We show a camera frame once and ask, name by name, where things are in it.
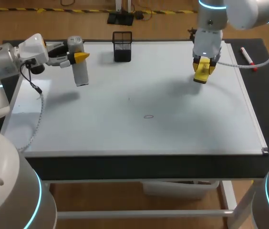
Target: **whiteboard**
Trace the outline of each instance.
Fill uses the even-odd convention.
[[[195,83],[192,42],[133,42],[125,63],[114,62],[111,42],[84,48],[89,85],[76,87],[71,67],[33,76],[46,106],[26,157],[261,155],[267,147],[239,70],[217,65],[207,84]],[[236,62],[224,42],[221,61]],[[17,147],[35,129],[38,98],[20,79],[2,128]]]

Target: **pencil holder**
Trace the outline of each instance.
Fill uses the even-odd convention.
[[[112,43],[114,44],[114,61],[130,62],[131,61],[131,43],[133,41],[133,33],[113,32]]]

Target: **black mat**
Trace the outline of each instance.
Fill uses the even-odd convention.
[[[15,46],[20,41],[8,42]],[[231,43],[238,64],[247,64],[239,51],[241,47],[246,48],[255,63],[269,58],[262,39],[229,39],[226,42]],[[249,69],[240,72],[269,148],[269,64],[256,73]],[[17,77],[2,81],[9,100],[16,82]],[[49,157],[28,158],[28,161],[43,180],[262,178],[269,171],[269,155]]]

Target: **marker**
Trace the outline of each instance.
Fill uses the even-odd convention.
[[[251,60],[251,58],[250,58],[249,54],[247,53],[246,49],[245,49],[244,47],[241,47],[241,48],[240,48],[240,51],[241,51],[241,53],[244,55],[244,57],[246,58],[246,60],[248,61],[248,63],[249,63],[250,65],[254,65],[254,62]],[[258,68],[252,68],[252,70],[253,70],[254,72],[256,72],[256,71],[258,70]]]

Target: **floor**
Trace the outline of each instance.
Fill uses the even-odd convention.
[[[190,10],[193,0],[141,0],[153,10]],[[59,8],[59,0],[0,0],[0,7]],[[114,0],[77,0],[70,9],[114,9]],[[132,27],[107,25],[108,14],[64,12],[0,12],[0,42],[26,39],[41,33],[45,39],[66,39],[81,35],[84,39],[111,39],[113,31],[132,31],[134,39],[187,39],[187,29],[196,27],[196,14],[153,15],[149,21],[134,21]],[[248,31],[236,31],[230,26],[224,38],[262,38],[269,51],[269,25]],[[234,181],[239,201],[250,181]],[[51,188],[59,211],[66,210],[139,210],[139,209],[220,209],[220,192],[214,190],[201,201],[147,197],[140,183],[64,184]],[[224,229],[222,218],[191,219],[102,219],[59,220],[57,229],[103,228],[157,229]],[[252,229],[250,219],[242,226]]]

